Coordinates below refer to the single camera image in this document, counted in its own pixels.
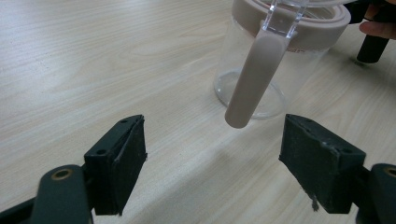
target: wood grain surface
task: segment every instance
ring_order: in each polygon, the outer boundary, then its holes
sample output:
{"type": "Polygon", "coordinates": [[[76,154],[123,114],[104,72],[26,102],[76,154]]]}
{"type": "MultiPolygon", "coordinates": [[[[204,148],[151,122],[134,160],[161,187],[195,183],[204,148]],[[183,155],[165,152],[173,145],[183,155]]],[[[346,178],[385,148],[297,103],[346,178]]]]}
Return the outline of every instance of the wood grain surface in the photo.
{"type": "MultiPolygon", "coordinates": [[[[355,223],[314,212],[277,158],[284,116],[224,121],[213,80],[232,0],[1,1],[0,210],[84,153],[115,122],[143,114],[148,161],[122,217],[95,223],[355,223]]],[[[396,163],[396,43],[356,63],[350,25],[293,101],[367,152],[396,163]]]]}

